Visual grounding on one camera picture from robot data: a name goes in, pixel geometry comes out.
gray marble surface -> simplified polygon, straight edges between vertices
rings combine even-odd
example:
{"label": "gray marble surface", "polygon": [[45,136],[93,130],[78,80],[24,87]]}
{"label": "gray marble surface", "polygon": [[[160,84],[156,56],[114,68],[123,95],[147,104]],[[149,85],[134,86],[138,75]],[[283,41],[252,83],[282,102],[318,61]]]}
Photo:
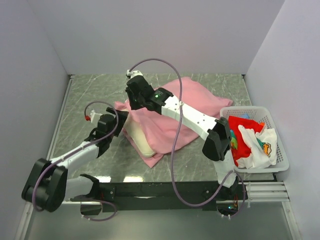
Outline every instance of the gray marble surface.
{"label": "gray marble surface", "polygon": [[[145,74],[154,88],[176,79],[175,74]],[[233,100],[236,106],[251,105],[244,80],[240,74],[182,74],[198,81],[214,95]],[[84,107],[93,100],[111,104],[124,102],[126,77],[124,74],[75,75],[71,78],[69,94],[63,111],[53,157],[58,157],[77,147],[95,127],[84,119]],[[105,113],[106,106],[93,106]],[[215,181],[214,163],[202,154],[204,141],[197,138],[175,153],[174,170],[177,181]],[[153,168],[149,168],[121,133],[114,137],[110,148],[101,157],[83,165],[71,177],[86,173],[103,182],[168,182],[170,155],[165,155]],[[273,180],[271,173],[242,174],[245,180]]]}

clothing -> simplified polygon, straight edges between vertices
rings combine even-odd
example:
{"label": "clothing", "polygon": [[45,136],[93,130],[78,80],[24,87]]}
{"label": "clothing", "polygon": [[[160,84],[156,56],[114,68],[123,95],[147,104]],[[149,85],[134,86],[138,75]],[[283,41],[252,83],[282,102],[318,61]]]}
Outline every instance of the clothing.
{"label": "clothing", "polygon": [[239,168],[264,169],[277,163],[277,134],[274,128],[257,132],[239,125],[244,143],[250,148],[248,157],[237,160]]}
{"label": "clothing", "polygon": [[251,119],[245,119],[236,116],[229,116],[228,119],[230,129],[234,132],[237,141],[237,149],[231,148],[234,164],[238,167],[237,160],[239,158],[247,158],[251,154],[250,148],[244,142],[238,126],[242,125],[246,129],[253,129],[254,133],[259,133],[264,128],[263,125]]}
{"label": "clothing", "polygon": [[156,152],[149,146],[140,124],[134,121],[130,114],[123,125],[123,129],[125,129],[126,135],[130,136],[130,142],[133,142],[133,146],[141,156],[151,158],[156,154]]}
{"label": "clothing", "polygon": [[240,118],[243,118],[243,119],[250,119],[249,115],[247,113],[243,114],[240,116]]}
{"label": "clothing", "polygon": [[230,133],[231,133],[231,141],[230,141],[231,148],[238,149],[238,142],[237,142],[235,132],[233,130],[230,130]]}
{"label": "clothing", "polygon": [[[214,96],[208,89],[200,83],[192,81],[189,77],[182,77],[181,80],[183,89],[182,101],[208,116],[219,118],[220,109],[232,104],[232,100]],[[178,79],[165,84],[162,88],[179,96],[180,83]],[[150,168],[152,168],[164,154],[171,152],[178,128],[178,121],[167,116],[159,115],[154,111],[148,111],[146,108],[131,110],[128,100],[125,103],[116,102],[115,108],[117,110],[127,109],[132,120],[138,123],[138,126],[142,129],[148,145],[155,152],[152,157],[145,157],[139,151],[137,144],[132,137],[128,135],[125,127],[123,133]],[[175,150],[181,149],[197,137],[198,135],[195,132],[182,125]]]}

plastic basket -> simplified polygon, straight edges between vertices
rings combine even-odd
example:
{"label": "plastic basket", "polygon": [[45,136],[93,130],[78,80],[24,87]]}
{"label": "plastic basket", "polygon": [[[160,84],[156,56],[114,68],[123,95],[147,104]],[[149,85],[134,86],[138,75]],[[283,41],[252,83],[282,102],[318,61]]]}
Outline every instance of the plastic basket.
{"label": "plastic basket", "polygon": [[226,119],[229,116],[241,117],[244,114],[248,114],[250,119],[258,122],[265,123],[268,129],[275,129],[277,135],[277,148],[276,148],[276,165],[271,165],[267,168],[263,169],[246,169],[246,168],[238,168],[234,166],[234,169],[240,173],[277,173],[281,171],[285,171],[289,168],[289,161],[287,158],[287,154],[285,152],[284,146],[279,137],[276,125],[274,120],[271,117],[270,112],[262,106],[229,106],[224,107],[220,110],[220,116]]}

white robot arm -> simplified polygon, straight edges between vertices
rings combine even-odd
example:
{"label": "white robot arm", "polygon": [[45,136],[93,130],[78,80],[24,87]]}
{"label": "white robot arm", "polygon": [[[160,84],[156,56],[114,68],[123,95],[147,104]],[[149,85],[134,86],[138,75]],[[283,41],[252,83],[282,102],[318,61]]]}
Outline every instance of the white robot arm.
{"label": "white robot arm", "polygon": [[[145,80],[140,71],[127,72],[129,81],[125,91],[128,94],[132,110],[147,108],[160,115],[168,116],[179,121],[182,117],[182,124],[196,132],[205,140],[202,152],[213,161],[218,183],[221,184],[225,176],[229,173],[223,183],[226,188],[234,187],[238,184],[236,174],[230,171],[234,169],[234,163],[230,151],[230,129],[225,118],[217,119],[194,109],[193,107],[179,102],[179,99],[164,88],[154,90]],[[107,108],[109,113],[115,114],[114,110]],[[99,191],[99,180],[87,174],[82,174],[77,178],[68,179],[68,175],[74,172],[83,164],[86,164],[101,156],[108,148],[113,136],[118,136],[127,119],[128,113],[116,111],[119,117],[118,125],[116,119],[111,114],[96,114],[91,112],[88,119],[92,123],[97,123],[89,137],[84,142],[66,154],[53,158],[50,161],[40,159],[33,166],[30,176],[22,191],[22,198],[32,202],[32,195],[35,190],[39,176],[50,165],[56,165],[48,171],[41,179],[36,191],[36,205],[49,212],[55,211],[63,200],[68,200],[75,196],[86,196],[93,198]],[[96,144],[97,139],[107,135],[116,126],[116,131],[111,136]]]}

pink towel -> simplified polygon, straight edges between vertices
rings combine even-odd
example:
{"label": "pink towel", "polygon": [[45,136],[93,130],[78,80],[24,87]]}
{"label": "pink towel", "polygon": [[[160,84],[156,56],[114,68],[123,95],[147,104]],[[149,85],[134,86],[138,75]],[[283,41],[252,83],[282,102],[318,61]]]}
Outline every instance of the pink towel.
{"label": "pink towel", "polygon": [[[178,79],[165,84],[162,88],[167,89],[177,97],[179,96]],[[227,98],[214,96],[208,89],[200,83],[192,81],[189,77],[182,77],[182,101],[196,110],[215,118],[220,117],[221,108],[230,106],[233,102]],[[146,108],[131,110],[128,100],[125,101],[125,103],[115,102],[115,108],[117,110],[128,109],[132,119],[140,124],[149,146],[156,152],[152,157],[143,157],[125,129],[123,129],[123,133],[150,168],[152,168],[164,154],[171,152],[178,128],[178,122],[176,120],[159,115],[154,111],[148,111]],[[190,128],[182,125],[175,150],[181,149],[198,136],[199,135]]]}

